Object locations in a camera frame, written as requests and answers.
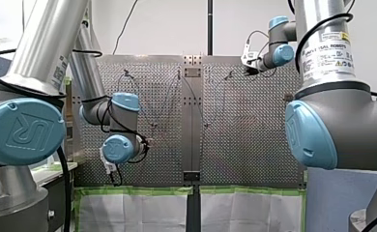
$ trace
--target black pole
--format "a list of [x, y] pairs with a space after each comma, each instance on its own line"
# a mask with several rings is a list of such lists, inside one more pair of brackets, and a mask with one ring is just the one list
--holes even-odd
[[213, 0], [209, 0], [209, 16], [208, 16], [208, 52], [207, 55], [213, 55]]

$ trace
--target perforated metal panel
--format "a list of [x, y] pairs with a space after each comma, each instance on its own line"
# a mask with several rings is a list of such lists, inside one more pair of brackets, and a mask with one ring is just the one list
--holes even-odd
[[301, 87], [294, 67], [279, 68], [267, 78], [244, 76], [238, 57], [203, 61], [208, 127], [203, 131], [202, 185], [300, 187], [304, 170], [288, 149], [284, 128], [284, 94]]
[[[154, 138], [149, 156], [138, 164], [122, 167], [124, 185], [181, 186], [182, 110], [180, 56], [107, 56], [99, 61], [106, 94], [137, 93], [141, 102], [138, 131]], [[125, 70], [133, 78], [122, 76]], [[76, 175], [78, 186], [110, 185], [99, 156], [99, 148], [107, 138], [100, 127], [81, 126], [81, 146], [85, 163]]]
[[[185, 160], [184, 163], [191, 161], [192, 169], [201, 161], [200, 185], [304, 187], [301, 186], [304, 169], [289, 152], [284, 128], [287, 104], [284, 95], [294, 94], [301, 86], [293, 66], [280, 68], [267, 78], [244, 76], [239, 57], [202, 57], [201, 62], [195, 67], [202, 71], [202, 76], [196, 79], [202, 78], [203, 86], [195, 84], [192, 88], [197, 94], [203, 93], [200, 100], [203, 115], [183, 115], [182, 102], [191, 92], [183, 96], [183, 79], [178, 78], [189, 66], [183, 57], [106, 56], [100, 59], [106, 94], [138, 92], [143, 109], [138, 130], [154, 138], [145, 161], [122, 168], [124, 184], [182, 186]], [[125, 70], [133, 80], [122, 77]], [[196, 110], [198, 105], [192, 107], [192, 112]], [[192, 127], [191, 122], [202, 122], [193, 129], [203, 130], [202, 142], [192, 145], [201, 146], [201, 156], [195, 149], [190, 153], [182, 151], [183, 144], [193, 143], [190, 136], [188, 141], [183, 141], [182, 125], [189, 117], [198, 117], [191, 118]], [[99, 148], [106, 138], [107, 134], [99, 127], [81, 124], [85, 162], [77, 171], [78, 186], [111, 184], [99, 157]]]

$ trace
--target ur logo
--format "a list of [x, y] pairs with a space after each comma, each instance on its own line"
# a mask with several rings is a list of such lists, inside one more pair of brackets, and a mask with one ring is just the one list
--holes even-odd
[[20, 114], [15, 118], [7, 146], [42, 151], [53, 129], [53, 122], [36, 115]]

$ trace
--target blue joint cap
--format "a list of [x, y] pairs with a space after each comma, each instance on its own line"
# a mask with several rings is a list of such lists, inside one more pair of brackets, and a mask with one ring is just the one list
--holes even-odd
[[113, 94], [112, 102], [126, 110], [134, 112], [138, 112], [140, 110], [138, 96], [134, 94], [115, 93]]
[[122, 164], [131, 159], [134, 148], [128, 138], [115, 134], [104, 141], [102, 151], [107, 161]]
[[22, 98], [0, 103], [0, 164], [30, 165], [61, 146], [66, 134], [61, 112], [52, 104]]
[[335, 169], [334, 141], [315, 110], [303, 101], [292, 101], [285, 109], [285, 131], [292, 155], [303, 165]]
[[289, 22], [287, 16], [276, 16], [270, 20], [269, 30], [277, 27], [279, 24]]
[[280, 67], [294, 59], [294, 48], [288, 44], [278, 46], [273, 54], [273, 63]]

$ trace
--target sticker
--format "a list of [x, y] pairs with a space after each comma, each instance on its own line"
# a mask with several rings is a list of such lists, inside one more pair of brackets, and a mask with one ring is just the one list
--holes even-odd
[[68, 59], [64, 56], [59, 57], [58, 65], [56, 66], [55, 72], [53, 73], [50, 83], [55, 87], [55, 89], [60, 90], [62, 86], [62, 81], [65, 78], [66, 68], [68, 67]]
[[349, 35], [345, 32], [329, 32], [321, 35], [322, 41], [347, 41], [349, 42]]
[[325, 41], [306, 48], [302, 53], [304, 81], [319, 79], [330, 73], [355, 75], [355, 67], [348, 41]]

